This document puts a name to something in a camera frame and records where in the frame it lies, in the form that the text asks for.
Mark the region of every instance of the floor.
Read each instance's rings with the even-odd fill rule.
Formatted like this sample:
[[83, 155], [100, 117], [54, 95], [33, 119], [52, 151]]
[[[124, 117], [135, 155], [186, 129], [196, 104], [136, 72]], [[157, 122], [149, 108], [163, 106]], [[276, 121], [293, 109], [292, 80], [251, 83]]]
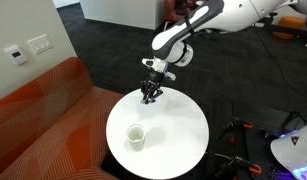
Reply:
[[[158, 31], [86, 21], [79, 4], [58, 12], [96, 86], [123, 94], [140, 88], [140, 81], [148, 77], [141, 60], [152, 58], [150, 45]], [[216, 139], [212, 132], [230, 120], [235, 100], [307, 116], [307, 39], [279, 40], [249, 27], [187, 42], [194, 49], [192, 62], [184, 68], [171, 67], [177, 79], [165, 80], [163, 86], [197, 102], [214, 127], [211, 139]]]

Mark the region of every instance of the light switch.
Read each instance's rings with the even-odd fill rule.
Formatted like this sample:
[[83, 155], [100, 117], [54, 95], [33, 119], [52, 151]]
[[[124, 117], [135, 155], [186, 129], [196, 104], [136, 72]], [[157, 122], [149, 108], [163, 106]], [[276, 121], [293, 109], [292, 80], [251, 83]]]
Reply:
[[50, 39], [48, 38], [46, 34], [39, 36], [37, 38], [28, 40], [27, 43], [29, 44], [29, 46], [31, 47], [31, 49], [33, 50], [35, 54], [39, 54], [53, 47]]

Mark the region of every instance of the gray carpet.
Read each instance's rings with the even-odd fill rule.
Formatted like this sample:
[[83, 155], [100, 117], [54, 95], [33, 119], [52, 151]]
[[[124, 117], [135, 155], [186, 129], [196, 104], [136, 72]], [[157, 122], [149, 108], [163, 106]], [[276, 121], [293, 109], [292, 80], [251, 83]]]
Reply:
[[[87, 22], [79, 4], [59, 9], [77, 55], [84, 61], [96, 86], [128, 93], [140, 87], [148, 71], [140, 63], [154, 31], [103, 22]], [[281, 71], [263, 47], [254, 27], [243, 31], [189, 38], [194, 59], [184, 68], [172, 67], [178, 89], [207, 105], [210, 98], [242, 100], [307, 116], [307, 39], [283, 41], [256, 28], [264, 45], [280, 64]]]

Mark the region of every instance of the orange couch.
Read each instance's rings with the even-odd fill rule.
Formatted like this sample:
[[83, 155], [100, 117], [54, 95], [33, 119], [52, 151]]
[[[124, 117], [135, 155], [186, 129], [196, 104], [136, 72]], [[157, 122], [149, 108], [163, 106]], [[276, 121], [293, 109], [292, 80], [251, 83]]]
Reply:
[[0, 100], [0, 179], [116, 179], [101, 169], [122, 94], [69, 58]]

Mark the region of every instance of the white wall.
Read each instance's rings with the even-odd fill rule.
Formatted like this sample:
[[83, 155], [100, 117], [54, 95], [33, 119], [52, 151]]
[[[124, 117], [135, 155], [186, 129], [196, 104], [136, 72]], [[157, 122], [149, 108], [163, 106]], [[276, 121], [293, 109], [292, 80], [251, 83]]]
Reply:
[[[42, 34], [54, 47], [35, 55], [26, 41]], [[20, 66], [3, 53], [15, 44], [29, 59]], [[0, 98], [70, 56], [76, 54], [52, 0], [0, 0]]]
[[55, 5], [56, 8], [60, 8], [63, 6], [68, 6], [71, 4], [75, 4], [80, 2], [79, 0], [53, 0], [53, 3]]
[[163, 22], [164, 0], [80, 0], [86, 19], [146, 29]]
[[306, 15], [298, 13], [297, 11], [295, 11], [294, 9], [292, 9], [289, 6], [284, 6], [280, 9], [277, 9], [274, 12], [277, 12], [278, 15], [274, 17], [274, 21], [272, 22], [272, 24], [277, 24], [280, 21], [281, 17], [283, 17], [283, 16], [294, 16], [294, 17], [298, 17], [298, 18], [302, 18], [302, 19], [307, 18]]

